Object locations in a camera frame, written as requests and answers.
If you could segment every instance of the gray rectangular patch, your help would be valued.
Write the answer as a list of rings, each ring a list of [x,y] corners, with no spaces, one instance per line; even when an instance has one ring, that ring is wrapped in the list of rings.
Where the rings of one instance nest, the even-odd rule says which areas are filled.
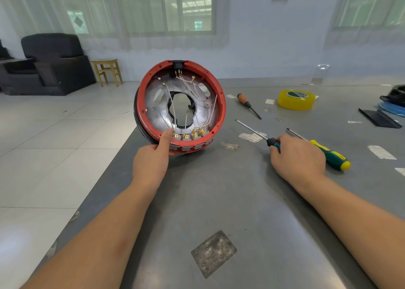
[[[220,230],[192,250],[191,255],[203,276],[208,278],[236,252],[235,245]]]

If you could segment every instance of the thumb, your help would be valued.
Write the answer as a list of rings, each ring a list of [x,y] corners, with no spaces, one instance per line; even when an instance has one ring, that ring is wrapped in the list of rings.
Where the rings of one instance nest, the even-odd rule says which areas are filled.
[[[156,150],[159,150],[160,152],[168,153],[170,142],[171,142],[172,138],[173,138],[173,129],[167,128],[162,133],[162,136],[160,137],[160,140],[159,140],[159,146]]]
[[[278,162],[280,158],[280,153],[278,151],[278,148],[275,146],[270,146],[270,152],[271,152],[271,164],[275,164]]]

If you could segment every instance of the wooden screwdriver handle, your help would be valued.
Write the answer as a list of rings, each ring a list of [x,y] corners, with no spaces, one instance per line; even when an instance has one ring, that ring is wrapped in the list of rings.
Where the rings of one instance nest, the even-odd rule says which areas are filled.
[[[238,100],[241,104],[245,105],[245,103],[249,103],[248,99],[245,97],[245,95],[239,93],[238,95]]]

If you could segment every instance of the stool leg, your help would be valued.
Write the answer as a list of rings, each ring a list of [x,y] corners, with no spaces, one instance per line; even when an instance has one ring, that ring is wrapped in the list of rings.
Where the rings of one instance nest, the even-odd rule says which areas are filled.
[[[103,74],[103,76],[104,76],[104,80],[105,80],[105,83],[109,83],[108,82],[108,79],[107,79],[107,73],[105,72],[105,68],[104,68],[104,64],[100,64],[100,66],[101,66],[101,69],[104,71],[104,72],[102,72],[102,74]]]
[[[124,84],[124,82],[122,81],[121,70],[119,69],[118,60],[115,60],[115,66],[117,68],[117,72],[118,72],[118,76],[119,76],[119,79],[121,81],[121,84]]]
[[[117,81],[117,76],[115,74],[115,69],[114,69],[114,64],[110,64],[111,66],[111,72],[113,73],[113,78],[114,78],[114,82],[115,82],[115,86],[118,87],[118,81]]]
[[[94,71],[95,71],[96,76],[97,76],[97,80],[100,83],[100,87],[104,87],[103,82],[101,81],[100,72],[99,72],[99,68],[97,67],[97,64],[93,63],[93,67],[94,67]]]

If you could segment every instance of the hand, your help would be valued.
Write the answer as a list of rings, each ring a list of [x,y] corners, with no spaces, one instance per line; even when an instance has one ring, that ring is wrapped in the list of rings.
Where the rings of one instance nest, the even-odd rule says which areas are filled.
[[[321,149],[287,134],[279,136],[277,141],[280,141],[281,153],[276,147],[270,146],[271,164],[298,192],[302,186],[325,175],[326,159]]]
[[[160,137],[159,145],[148,145],[138,149],[132,166],[132,183],[144,187],[154,196],[169,164],[169,146],[173,130],[166,129]]]

